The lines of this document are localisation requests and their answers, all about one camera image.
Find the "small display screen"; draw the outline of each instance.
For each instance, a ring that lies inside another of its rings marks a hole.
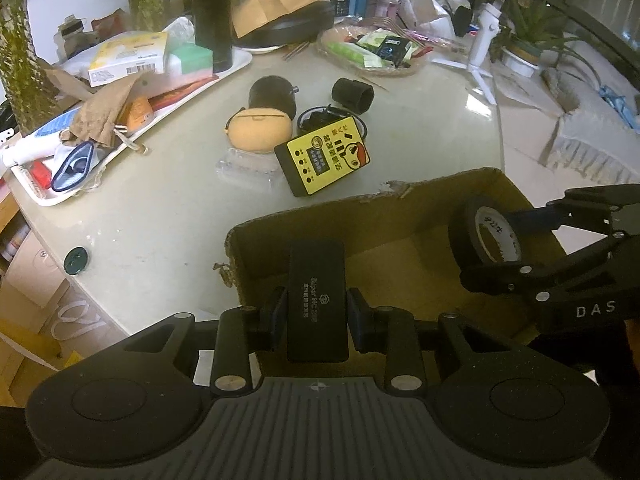
[[[326,163],[326,159],[324,158],[324,153],[322,150],[317,150],[316,148],[309,148],[306,150],[309,160],[311,160],[311,165],[314,167],[314,171],[316,175],[323,174],[325,171],[329,171],[329,165]]]

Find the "yellow and white box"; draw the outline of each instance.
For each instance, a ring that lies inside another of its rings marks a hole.
[[[106,85],[137,72],[164,73],[166,32],[137,32],[101,44],[89,65],[92,87]]]

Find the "cardboard box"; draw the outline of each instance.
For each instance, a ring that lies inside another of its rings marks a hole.
[[[106,85],[137,72],[164,73],[166,32],[139,32],[107,40],[89,65],[92,87]]]
[[[359,288],[370,306],[397,306],[423,320],[457,311],[488,330],[529,342],[535,330],[518,296],[472,294],[460,285],[447,235],[452,213],[478,194],[491,196],[505,211],[531,208],[516,186],[494,168],[390,185],[389,192],[280,212],[231,229],[226,253],[240,304],[261,306],[275,286],[286,285],[292,240],[338,238],[346,252],[347,287]],[[521,244],[533,261],[549,263],[564,255],[552,234],[527,237]],[[423,355],[428,378],[437,378],[431,353]],[[350,358],[341,364],[289,364],[282,348],[259,352],[258,359],[267,375],[373,375],[379,380],[385,363],[381,354],[358,354],[351,341]]]

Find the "silver bolt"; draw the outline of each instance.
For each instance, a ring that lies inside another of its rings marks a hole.
[[[223,375],[218,377],[214,383],[216,388],[223,392],[236,392],[242,390],[246,386],[244,377],[239,375]]]
[[[422,386],[422,381],[413,375],[398,375],[391,379],[391,385],[402,392],[412,392]]]

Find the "ribbed gray surface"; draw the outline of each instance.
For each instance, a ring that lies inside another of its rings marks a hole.
[[[326,385],[318,388],[318,382]],[[553,468],[497,465],[453,444],[416,399],[371,378],[266,378],[216,402],[204,423],[148,462],[90,469],[49,460],[29,480],[605,479],[588,460]]]

